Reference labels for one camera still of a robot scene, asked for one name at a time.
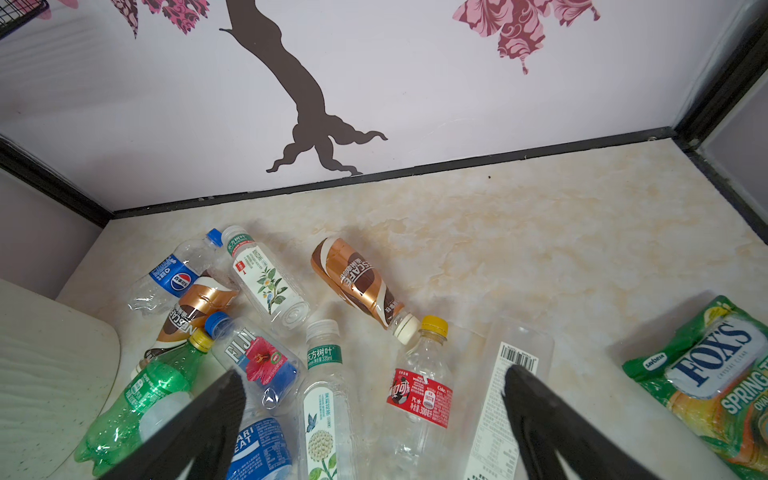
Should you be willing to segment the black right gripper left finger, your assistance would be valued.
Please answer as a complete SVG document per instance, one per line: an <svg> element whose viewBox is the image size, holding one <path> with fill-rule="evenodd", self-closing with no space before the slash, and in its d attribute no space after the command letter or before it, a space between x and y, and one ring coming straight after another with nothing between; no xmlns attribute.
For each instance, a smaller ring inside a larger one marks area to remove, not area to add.
<svg viewBox="0 0 768 480"><path fill-rule="evenodd" d="M246 395L233 370L213 382L105 479L224 479L234 455Z"/></svg>

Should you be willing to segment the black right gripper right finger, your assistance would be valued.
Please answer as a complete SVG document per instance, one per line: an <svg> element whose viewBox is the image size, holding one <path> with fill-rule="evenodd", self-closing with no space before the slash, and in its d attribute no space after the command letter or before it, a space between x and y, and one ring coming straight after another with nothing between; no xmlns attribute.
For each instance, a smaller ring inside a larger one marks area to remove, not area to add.
<svg viewBox="0 0 768 480"><path fill-rule="evenodd" d="M505 373L502 399L530 479L654 479L541 380L519 365Z"/></svg>

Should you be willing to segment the Pocari Sweat bottle blue label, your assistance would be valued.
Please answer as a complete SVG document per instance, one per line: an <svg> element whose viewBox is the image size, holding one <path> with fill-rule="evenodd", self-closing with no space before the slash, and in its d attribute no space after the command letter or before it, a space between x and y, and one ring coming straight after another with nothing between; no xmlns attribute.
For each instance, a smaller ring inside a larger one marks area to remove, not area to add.
<svg viewBox="0 0 768 480"><path fill-rule="evenodd" d="M226 479L287 479L292 466L292 457L278 420L256 407L247 408Z"/></svg>

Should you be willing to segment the tall white frosted bottle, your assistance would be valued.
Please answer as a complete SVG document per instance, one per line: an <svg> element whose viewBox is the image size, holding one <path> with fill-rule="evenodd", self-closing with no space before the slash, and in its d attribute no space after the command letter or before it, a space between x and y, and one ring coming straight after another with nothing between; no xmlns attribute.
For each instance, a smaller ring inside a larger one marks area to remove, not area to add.
<svg viewBox="0 0 768 480"><path fill-rule="evenodd" d="M491 324L461 430L461 479L527 477L503 399L505 376L510 367L520 366L545 381L554 346L550 335L530 326L506 320Z"/></svg>

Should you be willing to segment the clear bottle green band label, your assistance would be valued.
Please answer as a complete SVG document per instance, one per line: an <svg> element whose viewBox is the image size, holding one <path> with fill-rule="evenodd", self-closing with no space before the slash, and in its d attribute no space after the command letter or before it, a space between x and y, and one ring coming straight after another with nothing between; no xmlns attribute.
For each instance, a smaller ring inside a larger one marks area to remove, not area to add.
<svg viewBox="0 0 768 480"><path fill-rule="evenodd" d="M343 362L337 322L311 323L306 345L307 376L299 398L300 477L360 479L356 397Z"/></svg>

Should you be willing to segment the clear bottle yellow cap red label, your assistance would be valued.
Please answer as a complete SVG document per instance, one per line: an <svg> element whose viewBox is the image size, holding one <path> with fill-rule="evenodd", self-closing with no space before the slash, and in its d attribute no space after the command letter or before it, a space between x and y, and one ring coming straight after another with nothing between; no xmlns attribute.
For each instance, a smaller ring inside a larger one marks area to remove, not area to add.
<svg viewBox="0 0 768 480"><path fill-rule="evenodd" d="M374 451L374 479L440 476L453 399L448 332L444 319L425 317L415 344L398 358Z"/></svg>

